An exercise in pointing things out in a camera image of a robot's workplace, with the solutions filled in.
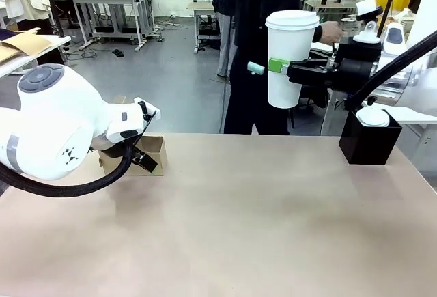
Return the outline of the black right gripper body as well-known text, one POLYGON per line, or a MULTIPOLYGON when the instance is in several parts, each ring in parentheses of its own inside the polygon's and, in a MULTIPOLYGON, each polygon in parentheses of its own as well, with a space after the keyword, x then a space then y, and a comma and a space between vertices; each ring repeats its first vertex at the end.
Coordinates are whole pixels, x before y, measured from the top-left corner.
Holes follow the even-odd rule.
POLYGON ((310 57, 292 61, 287 76, 292 83, 306 87, 331 89, 360 89, 375 71, 381 56, 381 43, 362 43, 344 40, 339 43, 333 56, 310 57))

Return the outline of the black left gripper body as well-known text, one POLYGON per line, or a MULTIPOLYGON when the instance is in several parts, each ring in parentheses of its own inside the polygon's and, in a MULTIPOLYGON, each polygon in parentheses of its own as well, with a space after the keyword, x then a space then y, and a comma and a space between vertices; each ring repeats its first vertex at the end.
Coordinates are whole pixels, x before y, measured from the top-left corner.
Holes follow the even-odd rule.
POLYGON ((129 138, 114 143, 110 142, 106 137, 95 137, 91 141, 91 149, 102 152, 110 158, 119 158, 125 156, 131 157, 133 141, 133 138, 129 138))

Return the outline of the person's left hand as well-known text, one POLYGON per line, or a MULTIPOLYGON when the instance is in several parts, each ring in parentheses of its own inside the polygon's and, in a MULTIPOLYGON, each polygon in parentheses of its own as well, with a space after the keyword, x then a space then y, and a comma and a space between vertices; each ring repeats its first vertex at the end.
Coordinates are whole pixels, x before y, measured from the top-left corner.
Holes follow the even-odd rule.
POLYGON ((322 28, 320 43, 331 45, 340 41, 343 32, 337 21, 324 22, 320 27, 322 28))

